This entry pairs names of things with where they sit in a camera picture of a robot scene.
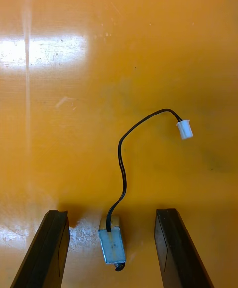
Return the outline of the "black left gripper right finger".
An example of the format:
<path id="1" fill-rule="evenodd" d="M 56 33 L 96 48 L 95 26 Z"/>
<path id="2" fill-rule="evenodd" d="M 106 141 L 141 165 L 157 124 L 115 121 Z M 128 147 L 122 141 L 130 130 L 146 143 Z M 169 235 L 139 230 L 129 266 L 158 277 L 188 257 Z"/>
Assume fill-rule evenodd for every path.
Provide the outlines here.
<path id="1" fill-rule="evenodd" d="M 154 240 L 165 288 L 212 288 L 190 234 L 175 208 L 157 209 Z"/>

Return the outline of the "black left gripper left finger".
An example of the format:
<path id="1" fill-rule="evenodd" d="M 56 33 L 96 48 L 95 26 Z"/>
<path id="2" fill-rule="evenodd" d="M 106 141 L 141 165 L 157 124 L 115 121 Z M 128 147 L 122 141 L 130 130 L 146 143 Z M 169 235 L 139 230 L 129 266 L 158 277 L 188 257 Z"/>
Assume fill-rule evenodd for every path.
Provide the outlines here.
<path id="1" fill-rule="evenodd" d="M 11 284 L 12 288 L 60 288 L 70 242 L 68 211 L 49 210 Z"/>

